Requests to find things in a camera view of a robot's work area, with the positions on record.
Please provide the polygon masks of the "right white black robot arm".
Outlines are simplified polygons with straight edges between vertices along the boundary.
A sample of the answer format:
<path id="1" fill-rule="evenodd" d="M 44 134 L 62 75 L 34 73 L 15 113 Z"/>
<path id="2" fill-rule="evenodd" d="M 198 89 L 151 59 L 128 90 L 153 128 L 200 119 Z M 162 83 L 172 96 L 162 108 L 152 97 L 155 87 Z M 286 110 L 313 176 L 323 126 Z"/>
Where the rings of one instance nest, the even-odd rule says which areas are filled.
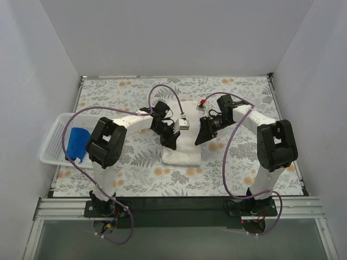
<path id="1" fill-rule="evenodd" d="M 275 120 L 254 110 L 254 105 L 244 99 L 233 101 L 233 95 L 221 92 L 217 99 L 220 111 L 216 116 L 200 118 L 200 130 L 195 145 L 217 137 L 218 131 L 235 125 L 246 127 L 256 135 L 256 152 L 259 169 L 245 197 L 238 200 L 241 211 L 256 214 L 271 205 L 274 186 L 283 171 L 297 160 L 298 150 L 292 125 L 288 120 Z"/>

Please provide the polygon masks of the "white towel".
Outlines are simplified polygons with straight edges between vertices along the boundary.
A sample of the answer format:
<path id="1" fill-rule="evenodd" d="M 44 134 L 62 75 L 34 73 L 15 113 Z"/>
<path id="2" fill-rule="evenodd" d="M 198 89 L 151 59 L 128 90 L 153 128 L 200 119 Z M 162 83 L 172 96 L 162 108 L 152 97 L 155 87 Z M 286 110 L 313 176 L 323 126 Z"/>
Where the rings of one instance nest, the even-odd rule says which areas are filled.
<path id="1" fill-rule="evenodd" d="M 176 150 L 167 147 L 162 149 L 161 162 L 174 166 L 200 166 L 201 147 L 196 146 L 195 141 L 200 131 L 200 113 L 196 109 L 198 101 L 181 100 L 186 119 L 189 121 L 189 129 L 181 130 L 176 144 Z"/>

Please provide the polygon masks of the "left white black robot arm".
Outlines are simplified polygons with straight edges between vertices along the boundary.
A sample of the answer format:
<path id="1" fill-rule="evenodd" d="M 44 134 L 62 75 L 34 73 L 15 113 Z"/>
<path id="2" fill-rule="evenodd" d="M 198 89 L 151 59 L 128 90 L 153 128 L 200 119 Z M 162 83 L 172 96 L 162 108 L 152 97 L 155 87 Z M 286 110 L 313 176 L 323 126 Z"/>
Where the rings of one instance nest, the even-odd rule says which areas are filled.
<path id="1" fill-rule="evenodd" d="M 155 107 L 143 107 L 135 115 L 120 119 L 102 117 L 96 124 L 87 143 L 86 151 L 94 170 L 95 188 L 89 193 L 93 207 L 103 216 L 114 211 L 114 164 L 120 159 L 125 139 L 144 129 L 150 129 L 160 137 L 162 146 L 175 150 L 180 136 L 177 122 L 164 122 L 170 107 L 158 101 Z"/>

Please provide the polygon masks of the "blue microfiber towel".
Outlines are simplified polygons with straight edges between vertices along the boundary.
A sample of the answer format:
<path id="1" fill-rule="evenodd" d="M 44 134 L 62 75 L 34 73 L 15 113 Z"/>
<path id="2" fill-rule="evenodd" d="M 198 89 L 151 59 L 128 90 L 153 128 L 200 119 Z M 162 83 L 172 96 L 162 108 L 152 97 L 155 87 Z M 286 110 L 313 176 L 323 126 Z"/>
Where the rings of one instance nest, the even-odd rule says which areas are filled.
<path id="1" fill-rule="evenodd" d="M 72 161 L 79 159 L 79 162 L 83 162 L 86 155 L 86 145 L 90 139 L 91 134 L 88 130 L 73 127 L 70 132 L 67 154 Z"/>

